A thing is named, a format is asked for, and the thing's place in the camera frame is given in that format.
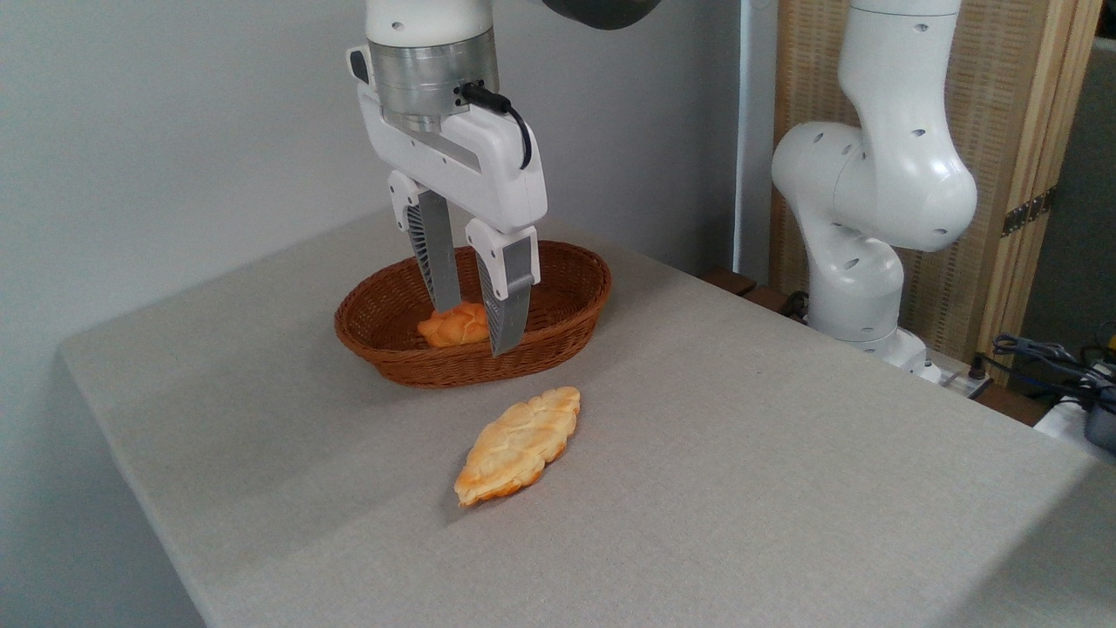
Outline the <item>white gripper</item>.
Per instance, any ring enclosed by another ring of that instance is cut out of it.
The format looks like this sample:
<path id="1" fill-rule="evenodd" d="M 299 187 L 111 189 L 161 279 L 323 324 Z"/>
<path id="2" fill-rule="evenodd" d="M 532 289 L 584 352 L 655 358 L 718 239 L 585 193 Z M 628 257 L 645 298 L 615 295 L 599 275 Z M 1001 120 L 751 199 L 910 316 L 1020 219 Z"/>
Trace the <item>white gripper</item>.
<path id="1" fill-rule="evenodd" d="M 358 46 L 347 61 L 371 145 L 395 168 L 388 189 L 396 225 L 408 236 L 434 309 L 462 301 L 449 200 L 474 215 L 466 240 L 489 342 L 493 355 L 510 352 L 522 341 L 531 290 L 541 281 L 531 225 L 548 200 L 541 156 L 520 167 L 518 123 L 461 95 L 466 83 L 499 86 L 493 46 Z"/>

